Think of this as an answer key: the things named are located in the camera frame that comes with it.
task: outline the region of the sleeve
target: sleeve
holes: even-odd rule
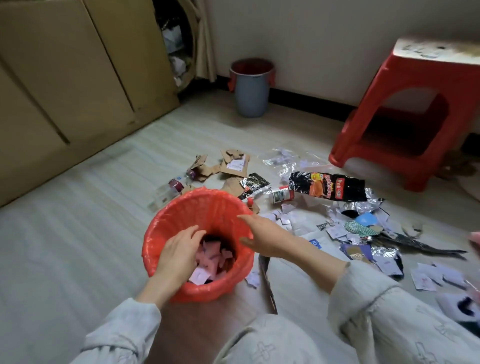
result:
[[[160,325],[160,311],[153,303],[129,298],[88,334],[72,364],[142,363]]]
[[[463,364],[480,355],[479,338],[361,261],[333,288],[328,321],[362,364]]]

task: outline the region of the black food wrapper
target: black food wrapper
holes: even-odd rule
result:
[[[240,181],[240,184],[245,189],[245,192],[239,196],[239,199],[243,200],[255,191],[268,186],[270,182],[257,173],[250,173],[248,177]]]
[[[333,201],[367,201],[365,181],[343,174],[293,172],[288,188]]]

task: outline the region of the red trash bag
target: red trash bag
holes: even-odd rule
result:
[[[207,302],[231,292],[253,267],[254,252],[239,242],[241,236],[253,238],[248,225],[237,218],[242,214],[252,212],[240,199],[225,191],[202,187],[177,197],[157,213],[145,233],[142,257],[148,276],[155,273],[167,240],[189,226],[198,225],[198,230],[228,240],[235,263],[219,280],[200,286],[184,283],[171,301]]]

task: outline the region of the stool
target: stool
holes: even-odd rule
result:
[[[425,87],[437,96],[422,115],[381,107],[398,91]],[[382,164],[406,177],[405,189],[421,192],[445,153],[468,131],[479,100],[480,45],[401,38],[349,115],[328,159],[337,167],[352,157]],[[399,129],[387,130],[395,123]],[[413,132],[405,136],[406,130]]]

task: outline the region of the wall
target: wall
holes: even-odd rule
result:
[[[479,0],[206,2],[219,75],[237,59],[265,57],[276,65],[278,88],[351,105],[400,36],[480,40]],[[420,110],[429,99],[405,93],[392,102]]]

